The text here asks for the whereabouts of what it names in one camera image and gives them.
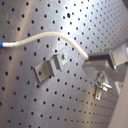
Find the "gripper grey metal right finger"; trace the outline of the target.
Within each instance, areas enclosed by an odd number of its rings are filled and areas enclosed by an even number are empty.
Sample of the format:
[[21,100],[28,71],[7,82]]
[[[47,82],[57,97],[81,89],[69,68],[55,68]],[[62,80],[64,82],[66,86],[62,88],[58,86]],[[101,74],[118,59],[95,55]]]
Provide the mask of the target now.
[[122,43],[102,52],[91,53],[88,62],[106,60],[110,66],[119,66],[128,61],[128,43]]

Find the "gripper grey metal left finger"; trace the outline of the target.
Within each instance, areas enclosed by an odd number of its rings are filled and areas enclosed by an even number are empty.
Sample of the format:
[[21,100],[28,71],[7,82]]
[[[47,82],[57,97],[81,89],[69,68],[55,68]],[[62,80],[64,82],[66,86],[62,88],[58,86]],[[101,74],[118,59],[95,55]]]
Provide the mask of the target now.
[[85,71],[85,74],[94,81],[94,87],[97,74],[102,72],[105,75],[105,83],[111,86],[111,89],[108,91],[113,91],[117,95],[120,95],[127,70],[125,64],[121,64],[113,70],[107,61],[85,62],[82,69]]

